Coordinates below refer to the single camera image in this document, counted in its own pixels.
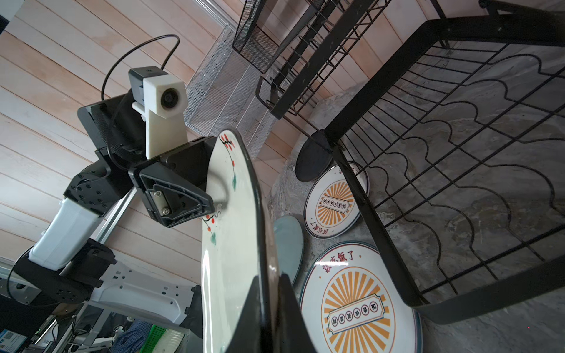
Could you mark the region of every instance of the dish rack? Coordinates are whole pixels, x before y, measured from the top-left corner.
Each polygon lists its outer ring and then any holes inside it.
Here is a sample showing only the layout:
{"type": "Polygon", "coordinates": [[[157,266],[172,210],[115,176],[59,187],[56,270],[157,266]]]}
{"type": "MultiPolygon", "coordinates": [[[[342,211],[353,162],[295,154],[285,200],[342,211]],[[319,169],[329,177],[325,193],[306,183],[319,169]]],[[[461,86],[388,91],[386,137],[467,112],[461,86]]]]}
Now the dish rack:
{"type": "Polygon", "coordinates": [[[232,49],[234,34],[229,26],[223,29],[186,85],[184,121],[202,136],[236,128],[255,159],[276,119],[254,95],[260,72],[232,49]]]}
{"type": "Polygon", "coordinates": [[[402,299],[439,324],[565,285],[565,18],[482,3],[424,23],[325,129],[402,299]]]}
{"type": "Polygon", "coordinates": [[[276,118],[300,112],[380,16],[391,0],[323,0],[310,6],[271,58],[275,74],[262,77],[257,97],[276,118]],[[269,87],[261,95],[261,86],[269,87]]]}

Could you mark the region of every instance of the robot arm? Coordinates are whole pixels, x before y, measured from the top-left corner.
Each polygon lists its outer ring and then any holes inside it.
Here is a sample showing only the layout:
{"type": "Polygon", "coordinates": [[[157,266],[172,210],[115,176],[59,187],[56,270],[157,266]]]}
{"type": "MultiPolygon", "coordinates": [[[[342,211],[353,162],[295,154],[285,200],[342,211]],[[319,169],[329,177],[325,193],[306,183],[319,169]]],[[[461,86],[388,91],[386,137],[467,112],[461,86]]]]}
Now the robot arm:
{"type": "Polygon", "coordinates": [[[184,83],[157,67],[129,76],[130,92],[77,112],[99,160],[71,180],[53,222],[14,271],[59,302],[127,308],[201,336],[199,286],[136,272],[89,238],[132,187],[167,227],[214,211],[204,190],[215,138],[187,141],[184,83]]]}

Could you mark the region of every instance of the black metal wire rack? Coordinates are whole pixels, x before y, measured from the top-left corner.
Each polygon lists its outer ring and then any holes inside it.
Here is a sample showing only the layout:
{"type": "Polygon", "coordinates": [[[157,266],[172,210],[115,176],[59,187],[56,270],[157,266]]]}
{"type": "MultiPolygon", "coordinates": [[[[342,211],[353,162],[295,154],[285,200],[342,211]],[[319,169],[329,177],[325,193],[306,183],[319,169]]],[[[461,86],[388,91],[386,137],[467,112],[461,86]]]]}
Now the black metal wire rack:
{"type": "Polygon", "coordinates": [[[565,286],[564,24],[428,21],[325,129],[401,297],[437,323],[565,286]]]}
{"type": "Polygon", "coordinates": [[[258,98],[278,119],[301,116],[337,66],[391,0],[324,0],[311,3],[313,16],[279,57],[276,74],[259,82],[270,95],[258,98]]]}
{"type": "Polygon", "coordinates": [[[267,72],[278,48],[274,40],[261,29],[261,18],[268,17],[271,12],[266,3],[267,0],[245,1],[232,44],[233,49],[261,73],[267,72]]]}

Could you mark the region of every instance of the plate rim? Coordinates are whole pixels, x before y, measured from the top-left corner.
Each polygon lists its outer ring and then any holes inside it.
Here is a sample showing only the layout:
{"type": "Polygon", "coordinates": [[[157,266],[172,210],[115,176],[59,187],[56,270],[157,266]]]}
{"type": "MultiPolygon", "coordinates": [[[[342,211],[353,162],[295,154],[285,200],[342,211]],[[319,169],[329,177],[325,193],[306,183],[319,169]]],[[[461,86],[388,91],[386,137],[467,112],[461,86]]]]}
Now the plate rim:
{"type": "MultiPolygon", "coordinates": [[[[355,161],[352,161],[352,160],[349,161],[349,160],[348,160],[347,162],[350,163],[350,164],[355,164],[355,165],[357,165],[357,167],[359,167],[359,169],[362,169],[362,168],[361,168],[361,165],[360,165],[359,163],[355,162],[355,161]]],[[[330,237],[321,237],[321,236],[318,236],[318,235],[314,234],[314,233],[310,230],[310,228],[308,228],[308,221],[306,220],[306,206],[308,206],[308,199],[310,198],[310,194],[312,193],[312,190],[314,189],[314,186],[316,186],[316,183],[317,183],[324,175],[326,175],[330,170],[332,170],[333,168],[336,168],[336,167],[339,167],[339,165],[335,164],[334,166],[328,168],[322,175],[320,175],[320,176],[316,179],[316,181],[314,182],[314,185],[312,186],[312,188],[310,188],[310,191],[308,191],[308,196],[306,196],[306,202],[304,203],[304,210],[302,211],[302,216],[303,216],[304,223],[305,223],[305,224],[304,224],[304,227],[306,228],[306,231],[308,232],[308,234],[310,234],[311,236],[313,236],[313,237],[316,238],[316,239],[332,239],[332,238],[335,238],[335,237],[339,237],[340,235],[343,235],[345,232],[347,232],[347,231],[349,230],[349,228],[351,228],[351,227],[357,222],[357,220],[358,220],[359,217],[361,216],[361,211],[359,211],[359,213],[357,213],[357,216],[355,217],[355,219],[353,220],[353,222],[351,222],[351,224],[348,225],[347,228],[345,228],[345,229],[342,230],[341,232],[339,232],[339,233],[337,233],[337,234],[335,234],[335,235],[332,235],[332,236],[330,236],[330,237]]],[[[367,195],[368,195],[368,194],[369,194],[369,185],[371,184],[371,183],[369,182],[369,174],[367,173],[367,170],[366,170],[366,169],[363,170],[363,173],[365,174],[365,179],[367,180],[367,186],[366,186],[366,187],[367,187],[367,191],[366,191],[366,193],[367,193],[367,195]]]]}
{"type": "Polygon", "coordinates": [[[249,177],[251,179],[251,188],[253,190],[253,196],[255,198],[255,213],[257,215],[257,258],[259,260],[259,268],[257,271],[257,276],[259,280],[259,295],[261,300],[259,301],[259,326],[264,331],[264,334],[272,336],[271,332],[271,305],[269,296],[269,284],[268,284],[268,268],[267,268],[267,243],[266,243],[266,230],[265,230],[265,219],[263,212],[263,198],[259,183],[259,178],[257,178],[257,173],[255,172],[255,167],[253,166],[253,161],[249,157],[249,152],[245,146],[245,142],[241,137],[240,132],[237,129],[228,127],[223,129],[217,139],[220,139],[221,134],[224,131],[230,131],[236,138],[237,143],[240,145],[241,152],[244,156],[247,170],[249,171],[249,177]]]}
{"type": "MultiPolygon", "coordinates": [[[[304,290],[306,289],[306,284],[308,283],[310,276],[312,276],[316,262],[318,262],[321,258],[326,256],[327,253],[331,252],[336,247],[340,247],[340,246],[346,245],[346,244],[355,244],[355,245],[367,246],[367,247],[371,248],[372,250],[374,250],[379,256],[381,255],[381,253],[379,252],[379,250],[377,249],[376,246],[369,244],[369,243],[366,243],[366,242],[363,242],[363,241],[359,241],[359,240],[346,240],[346,241],[342,241],[342,242],[339,242],[337,244],[334,244],[334,245],[330,246],[329,248],[327,248],[324,252],[322,252],[320,254],[320,256],[318,256],[316,258],[316,260],[314,260],[314,262],[312,263],[312,265],[308,269],[308,276],[306,277],[306,279],[304,280],[304,283],[302,284],[302,289],[300,291],[300,300],[298,302],[298,309],[300,310],[300,314],[302,314],[302,301],[304,299],[304,290]]],[[[423,337],[423,332],[422,332],[420,313],[417,312],[416,310],[414,310],[413,308],[411,308],[411,309],[412,309],[412,314],[414,316],[414,326],[415,326],[415,331],[416,331],[415,352],[421,353],[421,352],[423,352],[423,349],[424,349],[424,346],[423,346],[424,337],[423,337]]]]}

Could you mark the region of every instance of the decorative plate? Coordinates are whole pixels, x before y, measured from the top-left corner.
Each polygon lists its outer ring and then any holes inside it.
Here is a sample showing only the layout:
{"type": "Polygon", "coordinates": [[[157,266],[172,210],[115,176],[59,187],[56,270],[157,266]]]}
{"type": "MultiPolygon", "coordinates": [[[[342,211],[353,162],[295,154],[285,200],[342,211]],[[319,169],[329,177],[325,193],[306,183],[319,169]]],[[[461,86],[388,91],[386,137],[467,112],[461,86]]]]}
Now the decorative plate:
{"type": "MultiPolygon", "coordinates": [[[[349,162],[353,172],[360,170],[349,162]]],[[[369,178],[363,171],[357,175],[361,187],[368,192],[369,178]]],[[[343,234],[359,218],[359,208],[341,169],[335,165],[328,169],[310,190],[304,206],[306,229],[316,238],[333,238],[343,234]]]]}
{"type": "Polygon", "coordinates": [[[300,310],[318,353],[420,353],[418,314],[396,291],[370,245],[344,242],[310,269],[300,310]]]}
{"type": "Polygon", "coordinates": [[[202,218],[203,349],[226,351],[251,281],[259,276],[261,325],[272,325],[278,302],[273,227],[241,135],[221,132],[208,164],[206,193],[215,213],[202,218]]]}
{"type": "Polygon", "coordinates": [[[277,257],[279,270],[288,274],[290,282],[294,283],[298,268],[302,263],[304,238],[302,227],[296,218],[287,215],[280,217],[273,223],[275,243],[277,244],[277,257]]]}

